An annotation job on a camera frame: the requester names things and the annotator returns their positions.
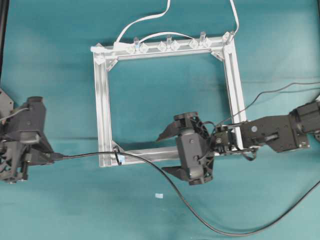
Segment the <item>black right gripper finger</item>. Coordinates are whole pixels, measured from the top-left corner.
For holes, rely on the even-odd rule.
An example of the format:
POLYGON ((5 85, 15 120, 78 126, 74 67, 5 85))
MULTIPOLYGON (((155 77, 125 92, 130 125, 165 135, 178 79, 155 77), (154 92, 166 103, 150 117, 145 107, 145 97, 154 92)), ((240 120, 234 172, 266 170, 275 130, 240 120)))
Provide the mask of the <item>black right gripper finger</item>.
POLYGON ((186 172, 181 166, 162 167, 161 169, 181 181, 187 180, 186 172))
POLYGON ((173 138, 180 133, 180 124, 176 121, 170 123, 165 130, 159 134, 158 138, 156 139, 157 142, 173 138))

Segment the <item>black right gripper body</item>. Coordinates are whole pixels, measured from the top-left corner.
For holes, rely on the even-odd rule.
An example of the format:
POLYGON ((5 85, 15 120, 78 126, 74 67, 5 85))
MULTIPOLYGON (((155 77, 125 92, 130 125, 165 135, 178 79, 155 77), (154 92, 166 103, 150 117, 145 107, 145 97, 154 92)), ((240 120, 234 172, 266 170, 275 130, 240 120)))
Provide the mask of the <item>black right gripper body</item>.
POLYGON ((178 134, 176 146, 180 166, 174 168, 173 175, 190 185, 205 184, 212 180, 211 157, 209 151, 210 134, 197 112, 187 112, 174 116, 178 134))

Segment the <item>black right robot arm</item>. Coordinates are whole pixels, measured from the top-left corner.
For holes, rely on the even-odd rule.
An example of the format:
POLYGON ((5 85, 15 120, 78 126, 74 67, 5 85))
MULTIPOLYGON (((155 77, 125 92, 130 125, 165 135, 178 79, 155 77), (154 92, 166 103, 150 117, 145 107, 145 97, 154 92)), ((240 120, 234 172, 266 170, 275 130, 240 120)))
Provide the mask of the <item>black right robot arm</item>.
POLYGON ((174 121, 158 136, 162 141, 175 137, 179 166, 163 170, 190 185, 213 180, 215 154, 240 154, 248 161, 267 145, 277 153, 309 148, 309 134, 320 133, 320 101, 315 99, 298 106, 287 115, 265 116, 252 121, 213 126, 208 132, 197 112, 174 116, 174 121))

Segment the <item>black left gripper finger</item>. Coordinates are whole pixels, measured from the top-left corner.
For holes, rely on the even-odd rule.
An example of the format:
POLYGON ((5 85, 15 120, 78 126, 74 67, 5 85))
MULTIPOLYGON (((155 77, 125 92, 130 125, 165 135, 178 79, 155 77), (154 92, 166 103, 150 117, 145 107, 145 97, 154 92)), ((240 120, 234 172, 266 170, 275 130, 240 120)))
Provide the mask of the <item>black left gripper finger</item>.
POLYGON ((55 161, 50 154, 35 151, 26 154, 26 162, 29 165, 52 165, 55 161))

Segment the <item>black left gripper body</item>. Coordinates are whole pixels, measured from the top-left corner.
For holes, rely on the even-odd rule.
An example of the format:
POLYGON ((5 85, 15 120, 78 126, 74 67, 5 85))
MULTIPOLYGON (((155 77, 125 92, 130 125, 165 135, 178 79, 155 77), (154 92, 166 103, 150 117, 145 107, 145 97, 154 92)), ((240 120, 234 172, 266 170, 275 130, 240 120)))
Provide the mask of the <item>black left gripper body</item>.
POLYGON ((54 153, 44 133, 46 107, 43 97, 29 97, 0 119, 0 180, 9 184, 28 179, 26 154, 54 153))

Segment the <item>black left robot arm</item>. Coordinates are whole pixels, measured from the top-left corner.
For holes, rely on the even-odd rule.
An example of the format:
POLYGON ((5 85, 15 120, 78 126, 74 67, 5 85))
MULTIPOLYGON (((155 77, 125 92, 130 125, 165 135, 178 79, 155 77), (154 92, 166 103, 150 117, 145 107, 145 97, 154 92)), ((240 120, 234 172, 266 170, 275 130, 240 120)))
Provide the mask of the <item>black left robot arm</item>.
POLYGON ((46 107, 41 96, 28 97, 14 108, 14 101, 0 91, 0 180, 15 184, 28 179, 30 166, 54 163, 54 150, 45 129, 46 107))

